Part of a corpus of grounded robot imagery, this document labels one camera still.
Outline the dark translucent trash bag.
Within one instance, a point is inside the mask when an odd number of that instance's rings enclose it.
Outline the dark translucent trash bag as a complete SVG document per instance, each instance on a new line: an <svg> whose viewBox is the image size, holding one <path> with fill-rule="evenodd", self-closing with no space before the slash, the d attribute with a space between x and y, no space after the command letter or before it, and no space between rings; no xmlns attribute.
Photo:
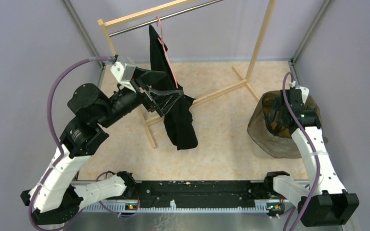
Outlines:
<svg viewBox="0 0 370 231"><path fill-rule="evenodd" d="M320 109L312 96L308 97L306 104L298 90L286 90L286 96L291 111L303 128L321 128ZM298 148L292 138L298 128L285 103L283 91L277 90L262 95L249 120L247 133L261 148L276 154L282 152L277 148L290 149L290 152Z"/></svg>

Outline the beige plastic trash bin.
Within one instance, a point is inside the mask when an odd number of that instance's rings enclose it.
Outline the beige plastic trash bin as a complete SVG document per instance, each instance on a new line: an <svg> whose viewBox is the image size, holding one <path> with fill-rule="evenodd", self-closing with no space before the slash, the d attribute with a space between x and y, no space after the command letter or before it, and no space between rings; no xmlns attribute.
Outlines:
<svg viewBox="0 0 370 231"><path fill-rule="evenodd" d="M251 143L251 149L253 154L258 158L264 158L264 159L300 159L301 154L298 151L298 148L296 147L295 150L292 150L290 152L290 149L279 149L277 148L277 151L282 151L280 153L268 153L266 150L261 148L257 143L254 141Z"/></svg>

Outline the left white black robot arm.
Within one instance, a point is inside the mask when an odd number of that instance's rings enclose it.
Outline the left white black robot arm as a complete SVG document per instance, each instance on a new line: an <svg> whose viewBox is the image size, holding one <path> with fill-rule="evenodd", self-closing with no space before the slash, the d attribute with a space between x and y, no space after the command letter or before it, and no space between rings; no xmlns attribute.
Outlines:
<svg viewBox="0 0 370 231"><path fill-rule="evenodd" d="M118 90L110 97L93 84L83 84L75 90L68 102L75 117L57 138L59 146L40 181L33 189L21 193L30 221L38 230L44 225L66 223L85 207L102 200L133 197L137 186L127 171L89 184L73 186L71 183L81 166L108 138L106 128L140 105L164 116L183 96L180 88L154 88L166 77L163 71L116 64L110 71Z"/></svg>

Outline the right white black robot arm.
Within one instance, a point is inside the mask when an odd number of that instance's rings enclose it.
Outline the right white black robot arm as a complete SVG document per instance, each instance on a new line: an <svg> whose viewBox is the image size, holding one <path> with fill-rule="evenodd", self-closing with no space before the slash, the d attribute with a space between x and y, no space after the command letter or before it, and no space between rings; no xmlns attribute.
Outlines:
<svg viewBox="0 0 370 231"><path fill-rule="evenodd" d="M277 198L280 194L296 208L299 221L306 227L341 226L346 224L359 199L349 193L338 178L325 147L321 122L315 108L306 108L309 90L298 87L281 91L278 121L289 129L297 146L310 188L291 176L278 175L263 185L264 194Z"/></svg>

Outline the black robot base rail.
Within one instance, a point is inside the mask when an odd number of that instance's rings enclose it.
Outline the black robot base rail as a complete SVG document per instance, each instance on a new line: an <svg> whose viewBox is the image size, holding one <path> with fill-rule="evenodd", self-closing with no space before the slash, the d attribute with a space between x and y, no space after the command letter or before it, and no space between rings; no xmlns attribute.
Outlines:
<svg viewBox="0 0 370 231"><path fill-rule="evenodd" d="M177 208L253 208L258 200L281 201L263 181L254 180L147 180L136 184L130 199L140 208L168 208L171 201Z"/></svg>

